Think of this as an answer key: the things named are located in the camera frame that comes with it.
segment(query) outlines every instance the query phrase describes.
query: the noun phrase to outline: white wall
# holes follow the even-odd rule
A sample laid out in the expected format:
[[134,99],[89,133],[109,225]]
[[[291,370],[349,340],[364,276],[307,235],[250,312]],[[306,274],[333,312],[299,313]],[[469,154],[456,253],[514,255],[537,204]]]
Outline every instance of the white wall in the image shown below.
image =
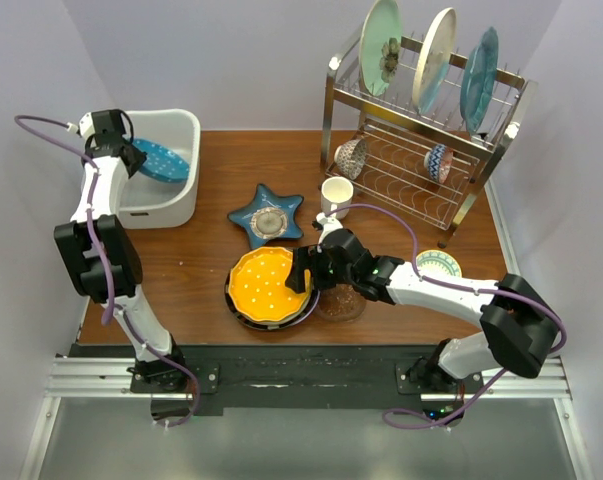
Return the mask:
[[[373,0],[64,0],[122,108],[192,110],[204,129],[320,129],[327,64]],[[560,0],[458,0],[468,54],[490,25],[516,70]],[[448,0],[399,0],[407,34]],[[357,116],[339,111],[336,127]]]
[[[85,305],[52,237],[78,201],[78,159],[12,118],[78,121],[110,105],[60,0],[0,1],[0,479],[19,474],[45,377]],[[59,130],[50,131],[72,139]]]
[[603,0],[563,0],[526,74],[540,90],[498,193],[523,274],[566,322],[574,405],[603,479]]

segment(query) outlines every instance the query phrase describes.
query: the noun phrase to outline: teal plate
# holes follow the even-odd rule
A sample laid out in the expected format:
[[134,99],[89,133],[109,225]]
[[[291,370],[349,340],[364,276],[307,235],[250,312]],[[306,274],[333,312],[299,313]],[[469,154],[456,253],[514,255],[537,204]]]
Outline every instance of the teal plate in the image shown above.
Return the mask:
[[374,96],[385,92],[394,78],[402,32],[397,2],[377,0],[368,12],[359,42],[359,64],[363,84]]
[[417,268],[424,274],[443,274],[461,277],[461,265],[452,255],[440,250],[426,250],[417,256]]
[[461,83],[461,116],[470,135],[477,133],[490,106],[498,60],[499,37],[490,27],[470,53]]
[[132,144],[147,154],[139,172],[163,183],[182,183],[188,179],[190,164],[172,150],[150,140],[135,138]]

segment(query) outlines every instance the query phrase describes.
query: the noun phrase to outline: plate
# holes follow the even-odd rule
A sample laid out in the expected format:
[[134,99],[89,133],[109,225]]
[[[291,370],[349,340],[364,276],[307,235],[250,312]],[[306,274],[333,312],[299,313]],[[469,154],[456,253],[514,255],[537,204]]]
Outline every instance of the plate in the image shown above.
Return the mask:
[[377,0],[368,12],[359,42],[362,83],[371,95],[381,95],[394,78],[402,32],[397,2]]
[[139,172],[164,183],[181,183],[188,179],[190,164],[172,150],[150,140],[135,138],[132,144],[147,154]]
[[461,116],[470,135],[477,133],[490,106],[498,60],[499,37],[490,27],[470,53],[461,83]]
[[230,270],[228,294],[235,308],[253,322],[283,322],[294,318],[312,291],[306,270],[306,291],[285,286],[292,269],[292,252],[282,247],[261,247],[246,253]]
[[434,105],[437,92],[450,68],[450,55],[457,34],[457,14],[454,8],[438,13],[423,41],[412,85],[412,103],[420,114]]
[[230,212],[228,218],[246,231],[250,248],[255,249],[275,238],[301,238],[303,231],[294,221],[301,203],[301,195],[279,197],[260,183],[252,201]]
[[441,250],[426,250],[417,256],[417,268],[425,274],[461,277],[461,265],[455,258]]

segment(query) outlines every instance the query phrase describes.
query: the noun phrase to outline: cream plate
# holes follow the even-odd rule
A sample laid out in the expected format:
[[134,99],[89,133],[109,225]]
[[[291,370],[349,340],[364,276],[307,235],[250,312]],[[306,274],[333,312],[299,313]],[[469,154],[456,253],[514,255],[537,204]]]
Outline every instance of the cream plate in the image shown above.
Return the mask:
[[419,54],[412,85],[412,103],[418,113],[434,105],[441,83],[448,74],[450,55],[457,35],[457,14],[446,8],[434,17]]

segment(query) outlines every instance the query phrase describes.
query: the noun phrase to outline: wooden table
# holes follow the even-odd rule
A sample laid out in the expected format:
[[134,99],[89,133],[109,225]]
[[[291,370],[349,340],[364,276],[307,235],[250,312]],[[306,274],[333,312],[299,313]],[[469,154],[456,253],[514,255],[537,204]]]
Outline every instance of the wooden table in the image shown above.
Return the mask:
[[[296,216],[305,232],[299,241],[272,242],[296,246],[316,243],[311,222],[320,211],[320,132],[204,132],[201,136],[199,191],[193,218],[181,227],[131,230],[130,238],[144,268],[143,289],[160,322],[179,344],[397,344],[438,343],[474,333],[473,326],[418,307],[368,302],[363,315],[349,323],[316,316],[278,332],[257,332],[239,324],[224,300],[229,269],[249,250],[245,232],[227,219],[228,212],[254,196],[256,184],[277,195],[302,194]],[[333,149],[351,137],[333,135]],[[371,201],[365,196],[356,201]],[[419,250],[437,248],[440,230],[407,214],[419,238]],[[373,254],[409,258],[410,237],[390,218],[359,209],[344,225]],[[506,272],[485,195],[476,202],[446,251],[461,264],[465,277],[501,279]],[[91,304],[81,344],[120,344],[127,338],[113,321],[102,327],[102,309]]]

